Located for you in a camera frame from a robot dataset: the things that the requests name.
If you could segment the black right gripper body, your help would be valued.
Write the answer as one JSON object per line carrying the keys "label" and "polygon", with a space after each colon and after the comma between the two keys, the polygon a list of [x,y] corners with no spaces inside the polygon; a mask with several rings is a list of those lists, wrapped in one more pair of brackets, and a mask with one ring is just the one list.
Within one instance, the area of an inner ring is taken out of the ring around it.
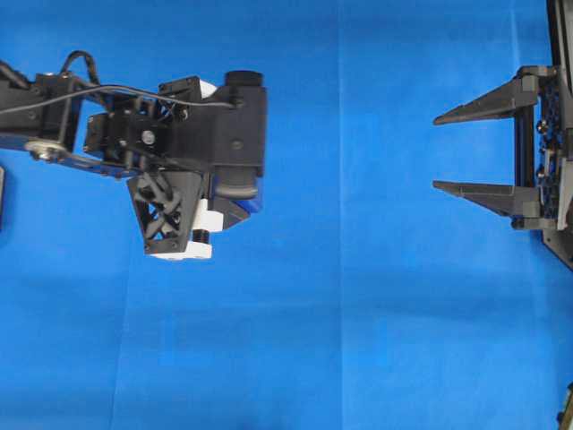
{"label": "black right gripper body", "polygon": [[516,78],[539,101],[514,115],[517,213],[511,226],[539,230],[543,244],[571,268],[572,94],[559,67],[524,66]]}

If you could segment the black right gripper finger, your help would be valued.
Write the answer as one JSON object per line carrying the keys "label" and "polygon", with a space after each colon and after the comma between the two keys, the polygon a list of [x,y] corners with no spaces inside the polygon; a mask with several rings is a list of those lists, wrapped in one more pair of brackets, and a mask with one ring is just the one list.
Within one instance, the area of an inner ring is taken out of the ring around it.
{"label": "black right gripper finger", "polygon": [[437,116],[434,125],[502,119],[514,116],[521,108],[537,103],[537,77],[526,75],[487,92],[478,99]]}
{"label": "black right gripper finger", "polygon": [[434,181],[433,187],[466,199],[502,217],[514,229],[541,228],[541,200],[536,187]]}

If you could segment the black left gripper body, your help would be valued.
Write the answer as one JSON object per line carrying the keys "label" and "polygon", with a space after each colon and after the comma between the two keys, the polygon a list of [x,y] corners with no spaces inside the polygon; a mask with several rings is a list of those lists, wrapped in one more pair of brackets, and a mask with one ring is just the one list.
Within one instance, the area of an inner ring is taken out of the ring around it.
{"label": "black left gripper body", "polygon": [[267,91],[262,73],[233,71],[208,92],[192,76],[160,84],[160,100],[114,95],[89,120],[84,150],[120,165],[133,149],[151,168],[207,172],[229,200],[258,196],[264,173]]}

